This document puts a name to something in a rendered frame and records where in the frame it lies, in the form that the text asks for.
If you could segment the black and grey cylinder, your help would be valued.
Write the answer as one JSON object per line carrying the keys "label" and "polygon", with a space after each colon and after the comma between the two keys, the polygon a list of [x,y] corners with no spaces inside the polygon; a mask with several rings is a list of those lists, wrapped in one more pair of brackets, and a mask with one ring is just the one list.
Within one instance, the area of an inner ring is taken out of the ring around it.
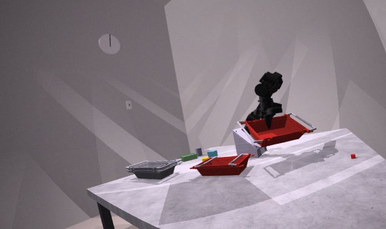
{"label": "black and grey cylinder", "polygon": [[197,156],[202,156],[202,150],[201,150],[201,147],[195,148],[195,152],[196,152]]}

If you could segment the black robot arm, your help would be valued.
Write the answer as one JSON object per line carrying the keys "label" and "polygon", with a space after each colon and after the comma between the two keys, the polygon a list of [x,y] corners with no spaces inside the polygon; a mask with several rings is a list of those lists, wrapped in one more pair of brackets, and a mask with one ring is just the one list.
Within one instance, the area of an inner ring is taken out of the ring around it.
{"label": "black robot arm", "polygon": [[[277,92],[277,90],[280,89],[283,81],[282,81],[282,75],[274,72],[273,74],[270,72],[265,73],[262,78],[260,79],[260,84],[257,84],[255,87],[255,93],[259,96],[259,98],[266,97],[266,96],[272,96],[273,93]],[[274,103],[273,100],[271,100],[272,107],[282,107],[282,104]],[[246,118],[246,121],[255,121],[260,120],[259,114],[254,115],[253,112],[251,112],[248,117]]]}

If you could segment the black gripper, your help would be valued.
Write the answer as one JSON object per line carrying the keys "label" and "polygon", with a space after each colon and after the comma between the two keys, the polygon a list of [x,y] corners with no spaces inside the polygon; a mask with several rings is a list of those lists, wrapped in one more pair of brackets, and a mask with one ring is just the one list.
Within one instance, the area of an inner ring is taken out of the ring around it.
{"label": "black gripper", "polygon": [[268,129],[271,128],[271,123],[272,123],[273,116],[276,113],[282,113],[283,112],[282,108],[280,106],[273,108],[271,100],[273,100],[271,98],[271,96],[266,96],[266,97],[259,98],[258,102],[260,102],[260,108],[254,110],[254,112],[253,112],[254,115],[259,114],[259,117],[261,119],[265,120]]}

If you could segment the small light blue block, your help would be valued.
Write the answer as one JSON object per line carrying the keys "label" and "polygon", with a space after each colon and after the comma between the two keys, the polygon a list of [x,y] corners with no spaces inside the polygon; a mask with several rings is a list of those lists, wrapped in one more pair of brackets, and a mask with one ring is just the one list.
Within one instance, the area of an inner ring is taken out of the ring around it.
{"label": "small light blue block", "polygon": [[211,150],[207,152],[208,157],[218,156],[217,150]]}

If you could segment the light green box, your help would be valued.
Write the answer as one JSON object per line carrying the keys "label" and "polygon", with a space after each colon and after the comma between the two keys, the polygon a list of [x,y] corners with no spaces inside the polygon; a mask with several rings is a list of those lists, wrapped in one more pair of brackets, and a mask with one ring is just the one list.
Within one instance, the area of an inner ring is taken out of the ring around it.
{"label": "light green box", "polygon": [[187,155],[181,156],[181,159],[182,159],[183,162],[185,162],[185,161],[189,161],[189,160],[193,160],[193,159],[198,159],[198,158],[197,158],[197,154],[196,153],[192,153],[192,154],[187,154]]}

